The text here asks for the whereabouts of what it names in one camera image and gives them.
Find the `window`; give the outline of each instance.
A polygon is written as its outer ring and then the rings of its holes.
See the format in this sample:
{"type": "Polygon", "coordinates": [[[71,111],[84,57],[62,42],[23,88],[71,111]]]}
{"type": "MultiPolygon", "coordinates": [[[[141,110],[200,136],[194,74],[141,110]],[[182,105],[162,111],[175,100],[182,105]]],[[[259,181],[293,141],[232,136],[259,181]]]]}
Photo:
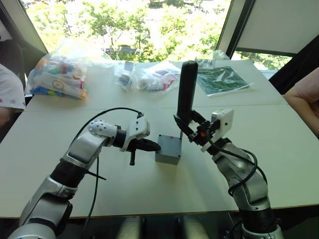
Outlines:
{"type": "Polygon", "coordinates": [[[65,37],[113,59],[184,61],[215,50],[231,0],[23,0],[48,51],[65,37]]]}
{"type": "Polygon", "coordinates": [[[250,60],[258,70],[275,70],[278,71],[286,65],[292,57],[270,55],[264,53],[253,53],[244,51],[235,51],[232,60],[250,60]]]}

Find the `plastic bag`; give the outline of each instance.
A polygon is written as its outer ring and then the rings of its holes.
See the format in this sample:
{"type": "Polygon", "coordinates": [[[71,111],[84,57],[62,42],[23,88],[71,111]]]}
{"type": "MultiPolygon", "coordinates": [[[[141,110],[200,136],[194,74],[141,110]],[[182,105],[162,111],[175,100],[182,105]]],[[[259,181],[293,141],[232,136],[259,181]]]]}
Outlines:
{"type": "Polygon", "coordinates": [[[195,58],[195,61],[197,62],[199,68],[213,69],[215,67],[216,60],[230,60],[230,59],[222,50],[213,51],[208,56],[195,58]]]}
{"type": "Polygon", "coordinates": [[[197,81],[207,96],[221,95],[250,86],[230,67],[199,68],[197,81]]]}
{"type": "Polygon", "coordinates": [[[66,40],[57,50],[40,59],[29,74],[25,92],[85,99],[87,68],[113,64],[102,50],[66,40]]]}
{"type": "Polygon", "coordinates": [[[135,63],[120,61],[114,66],[115,84],[120,85],[128,91],[132,84],[132,75],[135,70],[135,63]]]}
{"type": "Polygon", "coordinates": [[[180,69],[169,62],[160,62],[134,73],[135,87],[154,94],[165,94],[179,86],[179,78],[180,69]]]}

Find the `silver robot arm segment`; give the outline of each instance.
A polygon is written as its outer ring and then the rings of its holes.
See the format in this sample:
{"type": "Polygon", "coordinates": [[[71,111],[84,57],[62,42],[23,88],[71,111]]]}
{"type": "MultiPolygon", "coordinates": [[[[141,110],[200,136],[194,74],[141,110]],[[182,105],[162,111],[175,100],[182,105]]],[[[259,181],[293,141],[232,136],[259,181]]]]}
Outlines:
{"type": "Polygon", "coordinates": [[[90,122],[27,203],[20,216],[19,228],[9,239],[54,239],[63,231],[71,214],[69,200],[76,193],[78,184],[85,174],[95,175],[88,170],[102,146],[113,145],[130,152],[159,150],[155,143],[143,139],[149,134],[150,124],[144,116],[134,120],[127,130],[103,120],[90,122]]]}
{"type": "Polygon", "coordinates": [[[233,114],[230,109],[214,112],[211,121],[207,121],[196,111],[191,111],[191,119],[199,124],[196,132],[178,115],[174,118],[190,142],[201,145],[202,152],[207,151],[213,156],[213,161],[232,189],[229,193],[239,208],[245,238],[283,239],[270,208],[267,182],[257,172],[247,179],[254,163],[245,151],[237,148],[229,139],[222,138],[231,128],[233,114]]]}

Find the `white wall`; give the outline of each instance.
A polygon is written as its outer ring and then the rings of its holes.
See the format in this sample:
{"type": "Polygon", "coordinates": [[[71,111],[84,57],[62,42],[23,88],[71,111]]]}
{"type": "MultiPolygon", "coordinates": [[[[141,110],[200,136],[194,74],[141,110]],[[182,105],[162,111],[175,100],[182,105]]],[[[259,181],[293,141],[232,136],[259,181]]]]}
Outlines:
{"type": "Polygon", "coordinates": [[[319,35],[319,0],[256,0],[237,47],[298,53],[319,35]]]}

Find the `green booklet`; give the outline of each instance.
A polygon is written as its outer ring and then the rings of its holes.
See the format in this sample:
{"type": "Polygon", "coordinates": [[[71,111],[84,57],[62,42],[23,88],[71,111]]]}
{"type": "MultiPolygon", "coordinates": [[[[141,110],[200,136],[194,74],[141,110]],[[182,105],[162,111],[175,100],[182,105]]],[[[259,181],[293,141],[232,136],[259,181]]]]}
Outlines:
{"type": "Polygon", "coordinates": [[[224,94],[249,86],[230,66],[214,69],[199,68],[197,81],[207,96],[224,94]]]}

